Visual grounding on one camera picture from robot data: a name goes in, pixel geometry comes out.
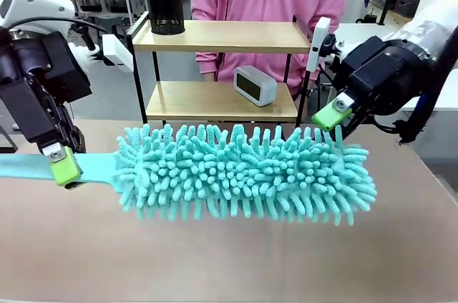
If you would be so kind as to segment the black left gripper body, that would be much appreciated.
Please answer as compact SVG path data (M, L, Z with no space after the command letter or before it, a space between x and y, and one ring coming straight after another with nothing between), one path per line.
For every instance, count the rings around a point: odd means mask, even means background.
M56 106L91 93L62 34L13 40L1 32L1 101L29 142L63 143Z

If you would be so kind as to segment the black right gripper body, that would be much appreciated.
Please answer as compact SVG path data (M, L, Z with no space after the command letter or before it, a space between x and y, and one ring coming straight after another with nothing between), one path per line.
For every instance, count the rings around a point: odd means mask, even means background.
M331 70L337 95L345 92L354 100L352 113L341 127L356 128L362 123L379 127L376 117L393 115L413 98L418 103L411 116L393 126L426 125L436 100L436 42L432 36L371 37L348 54L337 55Z

